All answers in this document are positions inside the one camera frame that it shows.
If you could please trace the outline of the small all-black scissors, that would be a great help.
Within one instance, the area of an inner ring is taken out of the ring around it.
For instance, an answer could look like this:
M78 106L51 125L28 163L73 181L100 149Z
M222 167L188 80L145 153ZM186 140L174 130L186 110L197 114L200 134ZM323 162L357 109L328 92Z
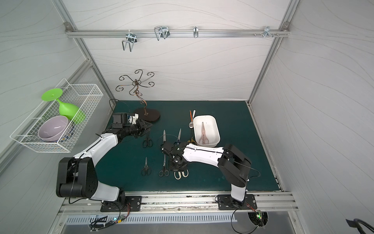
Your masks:
M151 137L150 137L150 132L148 132L148 133L146 134L146 137L145 137L145 139L143 140L142 146L143 146L143 148L146 148L146 147L152 147L152 146L153 146L153 140L152 140Z

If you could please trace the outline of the blue handled scissors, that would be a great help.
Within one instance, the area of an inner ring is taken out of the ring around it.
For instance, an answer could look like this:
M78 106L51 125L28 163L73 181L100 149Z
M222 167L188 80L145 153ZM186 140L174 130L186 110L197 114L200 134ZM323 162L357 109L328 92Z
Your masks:
M177 144L180 144L180 142L181 142L181 130L182 129L180 129L179 133L178 133L177 142L176 142Z

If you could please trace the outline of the black handled kitchen shears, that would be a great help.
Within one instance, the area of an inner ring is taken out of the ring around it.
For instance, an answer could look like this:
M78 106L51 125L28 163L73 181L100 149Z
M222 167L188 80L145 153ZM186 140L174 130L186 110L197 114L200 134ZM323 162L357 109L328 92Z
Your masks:
M166 156L164 155L164 159L163 159L163 167L162 169L159 171L158 175L160 177L163 177L163 176L169 176L169 170L167 169L166 167Z

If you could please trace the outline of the cream handled scissors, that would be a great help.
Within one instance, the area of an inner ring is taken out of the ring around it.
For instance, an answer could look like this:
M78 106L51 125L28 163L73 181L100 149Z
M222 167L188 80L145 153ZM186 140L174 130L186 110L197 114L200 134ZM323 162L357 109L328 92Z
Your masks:
M181 178L186 178L189 176L189 171L188 170L185 170L185 171L174 171L174 178L176 180L180 180Z

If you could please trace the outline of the pink kitchen scissors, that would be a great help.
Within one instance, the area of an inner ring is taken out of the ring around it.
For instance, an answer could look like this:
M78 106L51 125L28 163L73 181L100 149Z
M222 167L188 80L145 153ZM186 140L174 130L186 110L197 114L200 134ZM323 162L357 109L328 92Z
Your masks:
M201 144L201 145L207 145L207 144L209 144L209 140L208 140L208 138L206 136L206 130L205 130L204 122L202 122L201 137L199 139L199 144Z

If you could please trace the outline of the dark grey handled scissors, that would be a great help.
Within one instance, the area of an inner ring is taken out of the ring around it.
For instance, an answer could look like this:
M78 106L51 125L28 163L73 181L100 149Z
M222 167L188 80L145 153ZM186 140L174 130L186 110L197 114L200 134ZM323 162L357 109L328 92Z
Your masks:
M145 165L141 170L142 176L149 176L152 173L151 168L148 166L148 158L145 158Z

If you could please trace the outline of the yellow black handled scissors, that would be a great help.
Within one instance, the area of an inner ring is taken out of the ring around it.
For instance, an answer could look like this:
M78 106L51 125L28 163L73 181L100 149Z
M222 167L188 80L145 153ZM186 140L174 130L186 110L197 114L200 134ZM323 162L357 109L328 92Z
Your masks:
M194 140L193 137L191 137L191 139L188 140L188 143L190 143L190 144L194 144L194 145L197 145L197 143L196 143L196 141Z

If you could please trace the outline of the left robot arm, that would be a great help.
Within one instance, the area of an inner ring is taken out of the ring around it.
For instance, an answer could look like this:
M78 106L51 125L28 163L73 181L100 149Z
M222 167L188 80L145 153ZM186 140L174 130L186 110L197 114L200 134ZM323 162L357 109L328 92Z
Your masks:
M85 150L71 158L61 159L57 170L56 195L60 198L117 201L120 188L100 182L95 167L123 138L141 137L151 127L151 123L143 120L137 120L135 124L115 124Z

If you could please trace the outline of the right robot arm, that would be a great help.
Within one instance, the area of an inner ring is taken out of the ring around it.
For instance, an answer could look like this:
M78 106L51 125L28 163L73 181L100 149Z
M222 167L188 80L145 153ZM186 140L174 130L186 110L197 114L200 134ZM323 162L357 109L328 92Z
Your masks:
M191 163L203 163L220 169L231 184L231 200L244 204L246 186L249 181L251 160L236 146L226 144L224 147L204 147L193 143L164 142L161 151L169 157L169 168L172 171L184 172Z

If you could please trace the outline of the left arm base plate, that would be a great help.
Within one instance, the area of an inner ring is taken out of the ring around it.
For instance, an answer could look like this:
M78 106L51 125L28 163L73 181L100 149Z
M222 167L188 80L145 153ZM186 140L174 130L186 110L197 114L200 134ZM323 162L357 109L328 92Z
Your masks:
M119 197L117 201L102 202L101 212L139 212L141 208L141 196L125 196Z

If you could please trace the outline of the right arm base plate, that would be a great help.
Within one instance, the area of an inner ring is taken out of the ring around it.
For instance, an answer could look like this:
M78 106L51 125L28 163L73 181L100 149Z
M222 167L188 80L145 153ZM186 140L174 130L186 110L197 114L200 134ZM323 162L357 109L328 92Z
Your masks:
M257 203L253 194L246 194L243 201L237 201L231 195L217 195L215 202L219 210L257 210Z

